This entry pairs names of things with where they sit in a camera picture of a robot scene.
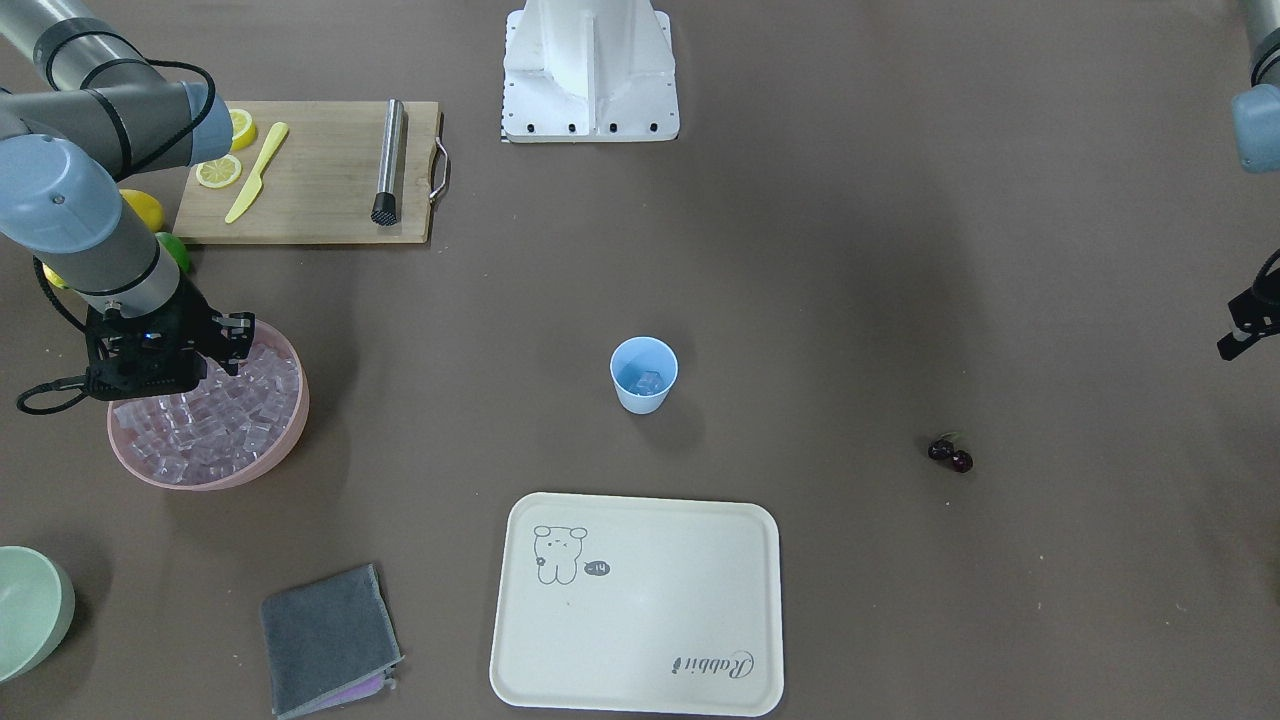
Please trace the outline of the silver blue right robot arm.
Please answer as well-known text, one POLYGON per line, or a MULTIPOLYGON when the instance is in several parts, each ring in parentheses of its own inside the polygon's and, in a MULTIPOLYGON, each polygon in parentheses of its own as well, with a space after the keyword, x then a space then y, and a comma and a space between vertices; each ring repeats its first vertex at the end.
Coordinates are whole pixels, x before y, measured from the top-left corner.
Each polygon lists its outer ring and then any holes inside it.
POLYGON ((3 37, 49 91, 3 95, 1 228, 33 259, 41 290, 58 274, 84 300, 72 325, 86 369, 20 393, 115 402, 195 389, 218 364, 236 375, 253 345, 252 313, 214 309, 125 201, 120 182, 230 151, 233 122, 211 74, 170 82, 81 1, 5 1, 3 37))

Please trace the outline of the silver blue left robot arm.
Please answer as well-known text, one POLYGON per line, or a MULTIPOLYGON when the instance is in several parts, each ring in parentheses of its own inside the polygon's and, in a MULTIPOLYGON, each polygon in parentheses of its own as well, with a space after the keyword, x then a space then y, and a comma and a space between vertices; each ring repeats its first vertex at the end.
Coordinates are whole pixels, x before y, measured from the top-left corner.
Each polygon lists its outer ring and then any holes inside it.
MULTIPOLYGON (((1240 168, 1251 174, 1279 170, 1279 3, 1240 1, 1249 47, 1251 87, 1231 100, 1231 123, 1240 168)), ((1261 340, 1279 333, 1279 251, 1272 251, 1249 286, 1228 304, 1231 329, 1216 343, 1231 361, 1261 340)))

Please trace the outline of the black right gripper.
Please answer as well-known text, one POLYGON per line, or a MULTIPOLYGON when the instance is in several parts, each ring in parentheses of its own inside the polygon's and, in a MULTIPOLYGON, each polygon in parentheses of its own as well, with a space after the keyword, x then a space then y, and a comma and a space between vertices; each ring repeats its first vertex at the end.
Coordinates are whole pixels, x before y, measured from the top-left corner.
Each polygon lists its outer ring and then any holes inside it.
POLYGON ((125 316, 90 309, 84 323, 84 392, 100 401, 182 395, 209 375, 209 360, 239 375, 256 333, 253 313, 223 315, 192 284, 160 309, 125 316))

